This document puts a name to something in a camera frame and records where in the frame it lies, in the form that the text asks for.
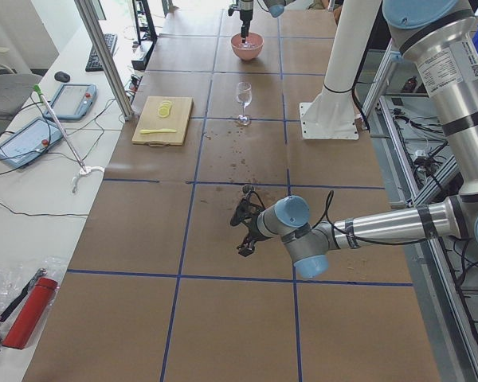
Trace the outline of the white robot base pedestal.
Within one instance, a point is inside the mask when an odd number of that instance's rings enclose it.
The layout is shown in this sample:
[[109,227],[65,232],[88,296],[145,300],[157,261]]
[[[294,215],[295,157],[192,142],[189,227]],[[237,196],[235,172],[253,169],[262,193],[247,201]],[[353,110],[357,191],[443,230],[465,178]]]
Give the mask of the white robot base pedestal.
[[345,1],[340,15],[322,91],[300,104],[302,137],[307,140],[357,140],[352,96],[381,1]]

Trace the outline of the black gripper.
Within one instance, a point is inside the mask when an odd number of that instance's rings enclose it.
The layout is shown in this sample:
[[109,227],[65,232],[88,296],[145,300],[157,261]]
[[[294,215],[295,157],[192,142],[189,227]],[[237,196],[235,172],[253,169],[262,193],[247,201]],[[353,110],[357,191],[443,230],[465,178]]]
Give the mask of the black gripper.
[[263,240],[263,235],[257,225],[259,217],[259,205],[251,202],[251,194],[241,198],[229,224],[236,227],[243,224],[248,232],[242,242],[237,246],[237,253],[242,257],[248,257],[255,252],[257,242]]
[[239,8],[240,19],[242,21],[252,21],[253,0],[239,0],[238,8]]

